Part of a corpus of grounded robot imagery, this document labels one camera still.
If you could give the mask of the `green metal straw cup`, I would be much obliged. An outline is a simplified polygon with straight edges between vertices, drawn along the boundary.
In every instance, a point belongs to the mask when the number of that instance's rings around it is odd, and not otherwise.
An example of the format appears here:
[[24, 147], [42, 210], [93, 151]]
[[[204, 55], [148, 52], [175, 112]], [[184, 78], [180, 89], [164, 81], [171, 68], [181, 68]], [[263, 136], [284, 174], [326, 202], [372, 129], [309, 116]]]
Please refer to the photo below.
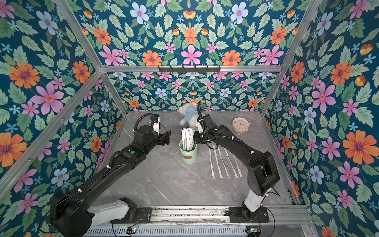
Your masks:
[[194, 164], [198, 160], [198, 152], [197, 152], [197, 145], [193, 145], [193, 149], [191, 151], [185, 151], [183, 148], [183, 141], [181, 140], [179, 143], [180, 153], [181, 157], [183, 159], [183, 162], [186, 164]]

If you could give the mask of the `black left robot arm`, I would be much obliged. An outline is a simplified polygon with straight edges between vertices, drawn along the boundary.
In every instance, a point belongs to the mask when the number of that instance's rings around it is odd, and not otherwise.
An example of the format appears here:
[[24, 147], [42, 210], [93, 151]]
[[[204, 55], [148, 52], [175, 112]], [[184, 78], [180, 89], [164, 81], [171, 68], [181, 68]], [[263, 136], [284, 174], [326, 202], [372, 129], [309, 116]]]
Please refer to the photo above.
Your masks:
[[170, 130], [161, 134], [148, 125], [137, 128], [133, 142], [115, 152], [104, 169], [66, 194], [56, 193], [52, 197], [49, 223], [64, 237], [81, 237], [92, 227], [126, 215], [133, 216], [135, 203], [127, 198], [98, 206], [93, 203], [119, 178], [144, 161], [155, 146], [168, 145], [170, 136]]

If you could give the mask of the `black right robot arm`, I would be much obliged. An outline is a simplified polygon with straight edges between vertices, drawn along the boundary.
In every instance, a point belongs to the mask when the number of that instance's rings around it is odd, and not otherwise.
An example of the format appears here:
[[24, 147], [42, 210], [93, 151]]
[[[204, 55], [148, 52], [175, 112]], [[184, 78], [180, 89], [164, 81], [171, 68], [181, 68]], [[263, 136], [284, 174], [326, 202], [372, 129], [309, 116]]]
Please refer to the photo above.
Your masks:
[[242, 204], [246, 214], [256, 212], [263, 203], [267, 193], [280, 180], [274, 156], [270, 152], [258, 151], [237, 138], [224, 125], [216, 125], [210, 115], [200, 116], [199, 122], [203, 132], [194, 135], [195, 144], [214, 142], [238, 158], [247, 168], [247, 183], [250, 188]]

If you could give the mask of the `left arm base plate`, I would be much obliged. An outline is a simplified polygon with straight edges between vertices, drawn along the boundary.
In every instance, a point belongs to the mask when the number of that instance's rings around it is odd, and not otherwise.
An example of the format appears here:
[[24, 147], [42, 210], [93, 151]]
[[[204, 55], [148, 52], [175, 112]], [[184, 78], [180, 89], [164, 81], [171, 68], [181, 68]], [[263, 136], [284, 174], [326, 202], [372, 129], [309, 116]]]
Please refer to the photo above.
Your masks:
[[125, 217], [113, 220], [113, 224], [148, 224], [152, 217], [153, 209], [151, 207], [134, 207], [131, 208]]

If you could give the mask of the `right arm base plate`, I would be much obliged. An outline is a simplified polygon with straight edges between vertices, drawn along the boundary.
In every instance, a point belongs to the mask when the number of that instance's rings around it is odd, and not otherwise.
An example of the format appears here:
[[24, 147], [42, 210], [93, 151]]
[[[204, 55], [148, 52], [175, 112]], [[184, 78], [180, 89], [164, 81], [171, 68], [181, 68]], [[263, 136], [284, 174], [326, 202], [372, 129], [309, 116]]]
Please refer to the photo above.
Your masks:
[[257, 211], [250, 212], [245, 207], [229, 207], [226, 216], [230, 218], [231, 223], [268, 223], [269, 215], [266, 207], [259, 207]]

